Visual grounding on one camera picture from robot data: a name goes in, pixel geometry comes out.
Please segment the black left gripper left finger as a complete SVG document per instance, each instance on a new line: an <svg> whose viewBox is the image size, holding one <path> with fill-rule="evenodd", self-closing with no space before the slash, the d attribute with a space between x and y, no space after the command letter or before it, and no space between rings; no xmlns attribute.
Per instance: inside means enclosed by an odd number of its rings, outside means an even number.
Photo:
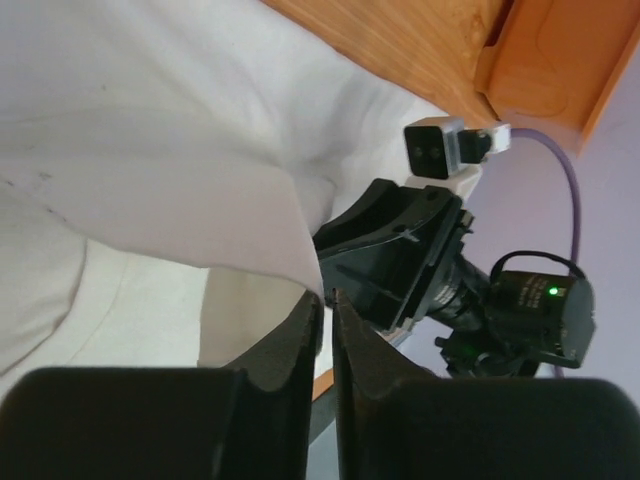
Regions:
<svg viewBox="0 0 640 480"><path fill-rule="evenodd" d="M1 405L5 479L302 479L322 307L312 293L222 368L42 368Z"/></svg>

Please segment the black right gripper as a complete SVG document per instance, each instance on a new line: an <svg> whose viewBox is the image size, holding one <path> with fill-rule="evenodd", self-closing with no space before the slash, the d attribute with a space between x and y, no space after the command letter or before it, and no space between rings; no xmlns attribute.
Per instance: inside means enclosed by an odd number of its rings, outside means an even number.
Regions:
<svg viewBox="0 0 640 480"><path fill-rule="evenodd" d="M484 273L454 237L435 265L433 234L399 234L458 211L449 189L374 180L362 196L313 236L325 287L350 300L379 330L430 318L450 328L434 343L460 378L533 377L542 364L578 369L596 325L594 290L572 259L516 250Z"/></svg>

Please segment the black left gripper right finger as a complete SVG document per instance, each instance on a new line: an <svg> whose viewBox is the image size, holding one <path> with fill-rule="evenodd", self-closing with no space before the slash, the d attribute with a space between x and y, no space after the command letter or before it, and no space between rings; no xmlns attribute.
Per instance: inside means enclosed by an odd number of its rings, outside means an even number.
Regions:
<svg viewBox="0 0 640 480"><path fill-rule="evenodd" d="M334 294L344 479L635 479L639 413L594 379L442 379Z"/></svg>

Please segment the white t shirt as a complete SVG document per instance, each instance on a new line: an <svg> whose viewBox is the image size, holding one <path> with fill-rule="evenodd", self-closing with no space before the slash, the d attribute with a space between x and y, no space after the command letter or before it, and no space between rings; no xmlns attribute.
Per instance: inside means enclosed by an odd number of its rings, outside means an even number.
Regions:
<svg viewBox="0 0 640 480"><path fill-rule="evenodd" d="M233 361L438 114L258 1L3 2L2 389Z"/></svg>

